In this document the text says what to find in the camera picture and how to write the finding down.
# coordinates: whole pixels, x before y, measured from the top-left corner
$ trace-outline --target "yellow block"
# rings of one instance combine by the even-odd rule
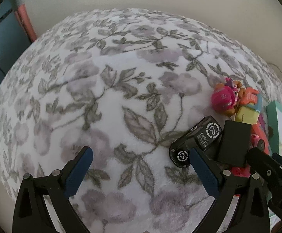
[[[236,115],[235,121],[241,123],[256,124],[258,122],[259,115],[259,112],[246,106],[241,106]]]

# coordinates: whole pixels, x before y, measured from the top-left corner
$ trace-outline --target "pink helmet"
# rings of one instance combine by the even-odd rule
[[[232,109],[238,99],[238,92],[229,86],[214,90],[211,95],[211,105],[216,112],[224,112]]]

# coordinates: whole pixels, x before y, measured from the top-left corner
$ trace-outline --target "white wall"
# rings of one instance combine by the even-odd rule
[[[138,7],[190,17],[227,33],[282,70],[282,6],[277,0],[17,0],[41,35],[74,12]]]

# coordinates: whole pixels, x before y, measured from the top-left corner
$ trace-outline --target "bed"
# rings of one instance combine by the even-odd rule
[[[15,200],[25,173],[49,175],[86,145],[94,160],[70,202],[91,232],[192,232],[213,198],[192,167],[173,165],[168,148],[204,116],[224,126],[210,95],[226,77],[262,94],[264,120],[269,102],[282,105],[282,80],[267,63],[211,26],[137,8],[67,17],[0,85],[8,194]]]

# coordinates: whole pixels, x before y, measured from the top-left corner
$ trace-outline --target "orange toy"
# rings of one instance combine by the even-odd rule
[[[249,103],[257,104],[258,97],[257,94],[259,93],[258,90],[253,88],[247,88],[241,91],[242,96],[240,98],[239,104],[240,105],[247,105]]]

